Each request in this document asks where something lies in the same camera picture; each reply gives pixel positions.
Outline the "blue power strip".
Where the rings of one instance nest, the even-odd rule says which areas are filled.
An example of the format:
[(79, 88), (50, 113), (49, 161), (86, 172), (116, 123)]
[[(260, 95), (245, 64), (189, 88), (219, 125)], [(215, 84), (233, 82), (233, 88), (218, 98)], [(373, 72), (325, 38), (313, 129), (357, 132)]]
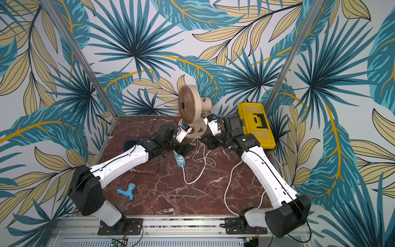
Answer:
[(173, 151), (176, 163), (178, 167), (184, 167), (185, 166), (185, 159), (182, 155), (178, 154), (176, 151)]

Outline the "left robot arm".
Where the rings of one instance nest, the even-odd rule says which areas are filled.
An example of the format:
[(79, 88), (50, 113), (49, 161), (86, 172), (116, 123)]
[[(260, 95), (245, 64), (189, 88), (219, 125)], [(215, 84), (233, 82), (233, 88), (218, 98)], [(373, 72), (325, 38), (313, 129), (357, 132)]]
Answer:
[(152, 138), (139, 140), (124, 153), (92, 167), (75, 170), (68, 192), (69, 198), (83, 216), (94, 216), (111, 230), (128, 227), (124, 214), (104, 198), (103, 189), (134, 167), (144, 164), (165, 152), (186, 155), (192, 150), (182, 141), (192, 131), (187, 124), (180, 127), (167, 123)]

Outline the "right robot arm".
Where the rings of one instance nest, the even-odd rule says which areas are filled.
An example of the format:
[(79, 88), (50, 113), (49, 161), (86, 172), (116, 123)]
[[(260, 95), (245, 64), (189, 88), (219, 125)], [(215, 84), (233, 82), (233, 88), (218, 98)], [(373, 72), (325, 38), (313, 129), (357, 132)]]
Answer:
[(254, 173), (271, 202), (270, 210), (255, 208), (242, 213), (249, 226), (268, 228), (274, 236), (282, 238), (308, 222), (310, 199), (298, 194), (284, 180), (257, 138), (244, 133), (238, 116), (220, 118), (211, 114), (204, 118), (204, 124), (209, 134), (203, 143), (210, 149), (223, 147), (235, 152)]

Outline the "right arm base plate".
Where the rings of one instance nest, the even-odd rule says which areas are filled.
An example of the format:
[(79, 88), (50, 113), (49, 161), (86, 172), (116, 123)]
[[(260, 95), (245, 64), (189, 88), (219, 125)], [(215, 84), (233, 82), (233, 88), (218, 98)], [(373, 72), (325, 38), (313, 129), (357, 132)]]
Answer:
[(267, 234), (265, 227), (249, 226), (244, 218), (225, 218), (224, 223), (220, 224), (227, 235), (264, 235)]

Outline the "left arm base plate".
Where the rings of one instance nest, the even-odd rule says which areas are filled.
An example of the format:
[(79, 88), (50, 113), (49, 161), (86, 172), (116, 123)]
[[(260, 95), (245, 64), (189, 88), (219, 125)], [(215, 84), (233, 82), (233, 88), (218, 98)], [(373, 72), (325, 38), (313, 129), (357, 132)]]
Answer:
[(143, 218), (121, 218), (114, 226), (108, 226), (100, 220), (99, 236), (137, 236), (142, 233)]

